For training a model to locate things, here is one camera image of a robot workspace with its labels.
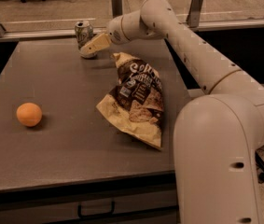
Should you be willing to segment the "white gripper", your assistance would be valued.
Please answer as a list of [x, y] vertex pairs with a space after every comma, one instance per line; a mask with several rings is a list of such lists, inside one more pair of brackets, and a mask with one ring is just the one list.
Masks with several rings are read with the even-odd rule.
[[111, 45], [111, 41], [114, 44], [124, 44], [126, 42], [126, 37], [122, 32], [121, 27], [122, 16], [115, 17], [111, 20], [106, 26], [106, 33], [101, 33], [92, 38], [92, 40], [88, 41], [84, 46], [80, 49], [81, 55], [92, 55], [97, 51], [102, 49], [109, 48]]

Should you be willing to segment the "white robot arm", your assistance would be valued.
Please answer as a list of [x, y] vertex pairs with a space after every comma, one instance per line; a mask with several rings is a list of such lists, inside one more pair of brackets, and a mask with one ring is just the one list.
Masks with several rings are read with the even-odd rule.
[[264, 146], [264, 87], [177, 19], [167, 0], [145, 0], [81, 48], [164, 38], [203, 90], [174, 125], [181, 224], [264, 224], [256, 151]]

